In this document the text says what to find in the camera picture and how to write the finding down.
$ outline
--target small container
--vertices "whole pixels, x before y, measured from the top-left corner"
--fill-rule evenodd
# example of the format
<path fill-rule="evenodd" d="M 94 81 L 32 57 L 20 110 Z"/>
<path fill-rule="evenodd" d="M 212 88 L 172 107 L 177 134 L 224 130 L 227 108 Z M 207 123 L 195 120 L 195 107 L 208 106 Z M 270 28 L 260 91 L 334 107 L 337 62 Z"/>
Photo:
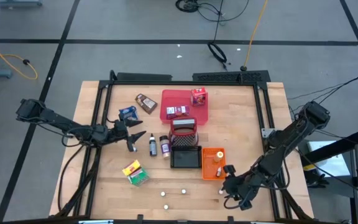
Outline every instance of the small container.
<path fill-rule="evenodd" d="M 216 171 L 216 177 L 220 177 L 222 175 L 222 167 L 219 167 Z"/>
<path fill-rule="evenodd" d="M 181 116 L 189 116 L 189 106 L 172 106 L 167 107 L 167 119 L 178 118 Z"/>
<path fill-rule="evenodd" d="M 214 157 L 215 162 L 219 162 L 223 158 L 223 152 L 217 152 Z"/>
<path fill-rule="evenodd" d="M 160 145 L 161 145 L 162 157 L 164 159 L 168 159 L 171 156 L 171 147 L 168 140 L 168 136 L 160 137 Z"/>
<path fill-rule="evenodd" d="M 157 144 L 155 143 L 155 138 L 154 138 L 153 134 L 150 136 L 149 146 L 150 146 L 150 156 L 156 156 L 157 155 Z"/>
<path fill-rule="evenodd" d="M 191 90 L 191 97 L 190 97 L 191 105 L 192 106 L 201 106 L 205 105 L 206 102 L 206 91 L 204 87 Z"/>
<path fill-rule="evenodd" d="M 124 119 L 135 120 L 135 121 L 139 120 L 139 116 L 137 115 L 135 106 L 130 106 L 128 108 L 119 109 L 119 114 Z"/>

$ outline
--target white label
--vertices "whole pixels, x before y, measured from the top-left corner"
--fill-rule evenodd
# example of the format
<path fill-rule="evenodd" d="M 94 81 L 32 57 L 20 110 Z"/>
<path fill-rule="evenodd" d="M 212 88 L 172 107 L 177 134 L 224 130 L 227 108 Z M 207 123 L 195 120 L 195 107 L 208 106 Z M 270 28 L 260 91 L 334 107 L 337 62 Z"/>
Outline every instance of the white label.
<path fill-rule="evenodd" d="M 146 104 L 146 106 L 148 106 L 150 109 L 153 108 L 153 106 L 155 105 L 155 103 L 148 98 L 146 98 L 143 103 Z"/>
<path fill-rule="evenodd" d="M 161 151 L 162 153 L 169 152 L 169 145 L 168 144 L 161 145 Z"/>
<path fill-rule="evenodd" d="M 167 108 L 167 114 L 174 114 L 175 108 Z"/>

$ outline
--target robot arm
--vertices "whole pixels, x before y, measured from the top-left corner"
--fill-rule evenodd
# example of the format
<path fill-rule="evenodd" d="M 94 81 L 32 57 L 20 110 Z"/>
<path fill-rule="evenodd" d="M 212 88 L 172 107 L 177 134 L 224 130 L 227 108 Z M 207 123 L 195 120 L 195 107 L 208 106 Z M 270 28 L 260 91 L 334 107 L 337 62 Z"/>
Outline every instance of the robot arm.
<path fill-rule="evenodd" d="M 304 105 L 292 124 L 283 131 L 273 131 L 264 139 L 265 154 L 257 159 L 250 170 L 235 176 L 236 170 L 233 165 L 224 166 L 225 173 L 229 174 L 223 182 L 223 190 L 228 193 L 226 201 L 230 198 L 240 201 L 238 206 L 231 208 L 250 209 L 250 201 L 255 198 L 261 185 L 273 188 L 273 184 L 276 183 L 278 189 L 285 190 L 286 187 L 277 181 L 284 159 L 307 135 L 316 129 L 325 128 L 329 119 L 328 110 L 314 101 L 309 102 Z M 286 190 L 283 195 L 286 198 L 290 197 Z"/>
<path fill-rule="evenodd" d="M 136 152 L 134 143 L 146 133 L 142 131 L 129 135 L 127 127 L 133 127 L 143 121 L 133 121 L 123 119 L 122 117 L 113 122 L 114 127 L 111 129 L 101 124 L 94 126 L 78 124 L 56 114 L 53 110 L 48 109 L 43 102 L 38 100 L 22 100 L 16 114 L 16 119 L 19 121 L 34 124 L 49 124 L 62 130 L 62 133 L 67 137 L 69 137 L 69 134 L 72 134 L 79 142 L 89 146 L 104 146 L 125 139 L 130 152 Z"/>

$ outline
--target brown package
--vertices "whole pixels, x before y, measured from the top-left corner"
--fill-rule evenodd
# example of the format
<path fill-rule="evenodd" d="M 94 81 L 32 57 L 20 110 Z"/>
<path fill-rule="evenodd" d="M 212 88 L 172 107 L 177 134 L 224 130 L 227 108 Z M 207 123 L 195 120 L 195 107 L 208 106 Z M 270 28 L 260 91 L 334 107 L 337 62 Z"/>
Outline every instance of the brown package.
<path fill-rule="evenodd" d="M 149 97 L 143 94 L 137 95 L 135 100 L 148 114 L 151 114 L 157 107 L 157 103 L 155 101 L 151 100 Z"/>

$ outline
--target wooden tabletop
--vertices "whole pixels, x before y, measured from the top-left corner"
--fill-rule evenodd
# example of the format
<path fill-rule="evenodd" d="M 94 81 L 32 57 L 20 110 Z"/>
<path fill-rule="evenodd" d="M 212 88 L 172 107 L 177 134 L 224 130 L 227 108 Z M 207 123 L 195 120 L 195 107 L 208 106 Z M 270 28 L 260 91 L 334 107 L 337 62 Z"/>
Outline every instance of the wooden tabletop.
<path fill-rule="evenodd" d="M 98 82 L 83 82 L 74 121 L 90 124 Z M 136 219 L 143 214 L 146 220 L 227 220 L 233 216 L 235 221 L 274 221 L 269 191 L 260 189 L 246 211 L 227 210 L 223 207 L 224 197 L 218 194 L 222 187 L 220 180 L 203 180 L 201 169 L 171 169 L 169 160 L 149 156 L 149 136 L 156 139 L 169 132 L 169 125 L 160 121 L 161 92 L 165 89 L 190 90 L 197 86 L 159 86 L 159 85 L 114 85 L 108 118 L 118 119 L 118 109 L 134 105 L 137 107 L 142 124 L 129 128 L 130 133 L 147 131 L 136 143 L 138 152 L 129 152 L 125 141 L 104 146 L 102 149 L 99 173 L 94 194 L 92 218 L 100 219 Z M 237 174 L 249 170 L 249 167 L 262 154 L 259 122 L 255 107 L 255 98 L 251 86 L 207 86 L 209 94 L 209 120 L 204 126 L 198 126 L 199 145 L 203 147 L 223 147 L 226 150 L 226 163 L 233 164 Z M 143 93 L 158 103 L 152 114 L 147 114 L 135 101 L 137 94 Z M 276 128 L 285 128 L 291 123 L 287 99 L 282 83 L 268 83 L 268 93 Z M 99 112 L 101 120 L 105 91 Z M 264 109 L 264 122 L 267 125 L 263 94 L 260 99 Z M 77 150 L 66 148 L 62 167 Z M 65 172 L 62 188 L 62 205 L 73 195 L 78 186 L 85 150 L 79 153 Z M 150 180 L 135 187 L 122 173 L 122 168 L 138 159 L 149 173 Z M 287 157 L 291 175 L 288 188 L 293 198 L 309 216 L 313 216 L 308 189 L 300 162 L 299 154 L 293 151 Z M 50 209 L 50 214 L 57 210 L 57 189 Z M 85 210 L 87 190 L 83 194 L 82 213 Z M 279 199 L 280 213 L 284 217 L 282 200 Z"/>

